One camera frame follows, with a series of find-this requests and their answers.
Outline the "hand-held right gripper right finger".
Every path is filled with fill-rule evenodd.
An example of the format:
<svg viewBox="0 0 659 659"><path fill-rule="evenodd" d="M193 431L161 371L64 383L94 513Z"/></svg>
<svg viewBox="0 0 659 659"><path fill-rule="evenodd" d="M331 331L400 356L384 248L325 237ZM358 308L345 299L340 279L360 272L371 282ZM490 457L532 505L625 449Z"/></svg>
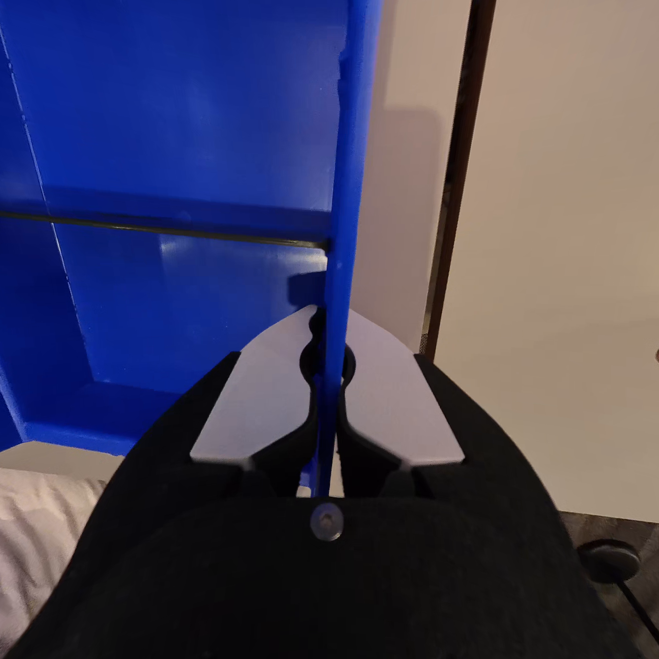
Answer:
<svg viewBox="0 0 659 659"><path fill-rule="evenodd" d="M411 350L353 310L346 342L355 359L344 393L349 429L404 467L462 463L465 454Z"/></svg>

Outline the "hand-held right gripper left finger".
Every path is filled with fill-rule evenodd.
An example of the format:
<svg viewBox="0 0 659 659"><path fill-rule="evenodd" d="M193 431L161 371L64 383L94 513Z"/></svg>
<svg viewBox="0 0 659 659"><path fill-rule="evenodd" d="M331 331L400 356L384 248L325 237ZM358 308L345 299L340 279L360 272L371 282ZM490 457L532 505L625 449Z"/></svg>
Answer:
<svg viewBox="0 0 659 659"><path fill-rule="evenodd" d="M308 421L316 403L319 307L271 325L240 352L193 448L197 463L248 466Z"/></svg>

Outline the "blue plastic bin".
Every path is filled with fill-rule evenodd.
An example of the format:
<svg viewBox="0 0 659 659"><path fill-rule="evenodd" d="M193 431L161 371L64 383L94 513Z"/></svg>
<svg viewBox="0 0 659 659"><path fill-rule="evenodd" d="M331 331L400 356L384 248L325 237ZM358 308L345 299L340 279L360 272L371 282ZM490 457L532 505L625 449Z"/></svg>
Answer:
<svg viewBox="0 0 659 659"><path fill-rule="evenodd" d="M329 494L382 1L2 1L1 441L126 455L217 362L320 308Z"/></svg>

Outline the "black bin divider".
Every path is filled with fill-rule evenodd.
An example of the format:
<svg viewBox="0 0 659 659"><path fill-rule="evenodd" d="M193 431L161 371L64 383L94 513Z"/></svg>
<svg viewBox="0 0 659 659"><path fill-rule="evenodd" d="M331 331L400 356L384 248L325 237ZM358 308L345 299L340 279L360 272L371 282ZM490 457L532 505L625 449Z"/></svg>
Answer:
<svg viewBox="0 0 659 659"><path fill-rule="evenodd" d="M171 235L184 236L195 239L209 239L216 241L253 243L253 244L271 244L280 246L293 246L296 248L320 249L324 252L332 251L332 242L329 238L322 240L304 240L298 238L264 236L264 235L247 235L239 233L222 233L217 231L199 231L192 229L177 229L164 226L138 226L116 221L102 221L93 219L63 218L44 216L36 213L19 213L17 211L1 211L1 217L6 219L20 219L25 221L39 221L49 224L58 224L66 226L94 227L97 229L111 229L118 231L127 231L132 233L149 233L154 235Z"/></svg>

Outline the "person's white shirt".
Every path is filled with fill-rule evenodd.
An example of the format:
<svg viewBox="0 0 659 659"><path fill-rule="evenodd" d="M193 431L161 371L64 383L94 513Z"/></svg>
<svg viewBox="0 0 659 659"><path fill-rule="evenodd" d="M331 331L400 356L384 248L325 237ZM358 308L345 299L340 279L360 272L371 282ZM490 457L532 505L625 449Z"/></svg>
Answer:
<svg viewBox="0 0 659 659"><path fill-rule="evenodd" d="M21 637L69 564L106 482L1 469L1 655Z"/></svg>

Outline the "black round floor disc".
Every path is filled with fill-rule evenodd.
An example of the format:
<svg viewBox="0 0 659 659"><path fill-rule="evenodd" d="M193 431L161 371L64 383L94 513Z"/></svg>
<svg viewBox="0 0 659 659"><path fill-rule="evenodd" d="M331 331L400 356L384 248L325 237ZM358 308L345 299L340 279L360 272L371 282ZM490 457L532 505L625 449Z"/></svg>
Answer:
<svg viewBox="0 0 659 659"><path fill-rule="evenodd" d="M616 539L590 540L578 546L576 551L589 580L615 585L658 644L658 628L627 584L640 571L638 551L629 543Z"/></svg>

